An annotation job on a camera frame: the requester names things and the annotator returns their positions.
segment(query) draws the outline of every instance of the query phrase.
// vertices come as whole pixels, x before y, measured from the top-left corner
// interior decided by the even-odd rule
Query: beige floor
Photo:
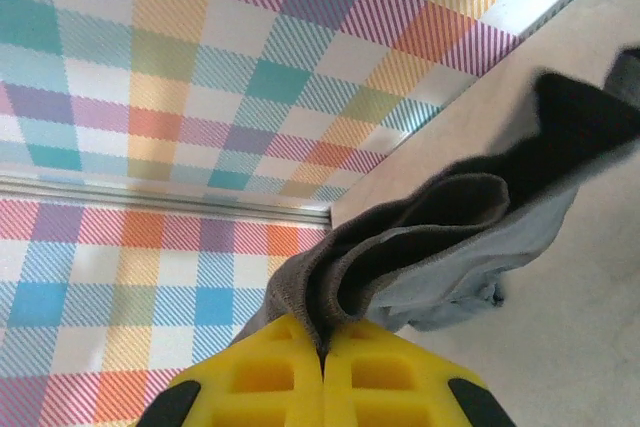
[[[334,225],[483,152],[539,67],[601,85],[640,44],[640,0],[575,0],[362,179]],[[402,334],[479,372],[519,426],[640,426],[640,155],[583,187],[553,246],[510,274],[504,308]]]

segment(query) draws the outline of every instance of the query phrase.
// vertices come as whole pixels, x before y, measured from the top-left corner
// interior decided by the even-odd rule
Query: plaid wall
[[[323,207],[558,1],[0,0],[0,167]]]
[[[128,425],[324,231],[0,199],[0,425]]]

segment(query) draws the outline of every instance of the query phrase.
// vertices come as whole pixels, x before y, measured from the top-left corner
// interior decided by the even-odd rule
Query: rectangular hole
[[[424,409],[393,408],[383,404],[356,404],[357,427],[429,427],[431,422]]]
[[[397,357],[364,357],[351,363],[355,389],[414,390],[411,366]]]
[[[214,427],[285,427],[283,409],[247,408],[236,412],[220,412],[214,417]]]
[[[231,392],[293,390],[293,367],[284,359],[244,361],[235,369]]]

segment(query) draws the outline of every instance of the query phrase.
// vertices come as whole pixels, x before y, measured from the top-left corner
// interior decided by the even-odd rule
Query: black rubber part
[[[516,427],[487,389],[465,379],[449,380],[449,388],[473,427]]]
[[[199,392],[200,384],[195,380],[160,392],[140,417],[138,427],[181,427]]]

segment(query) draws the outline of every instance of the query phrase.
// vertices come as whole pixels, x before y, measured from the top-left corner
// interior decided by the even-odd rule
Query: gray cloth
[[[529,118],[537,125],[519,127],[532,134],[513,138],[503,153],[453,164],[409,197],[373,207],[288,259],[234,341],[292,313],[322,354],[334,328],[365,315],[392,331],[405,324],[429,330],[501,305],[501,274],[544,252],[579,185],[638,145],[640,111],[628,103],[638,77],[630,82],[620,67],[629,52],[607,80],[627,102],[541,75],[535,102],[523,103],[535,107]]]

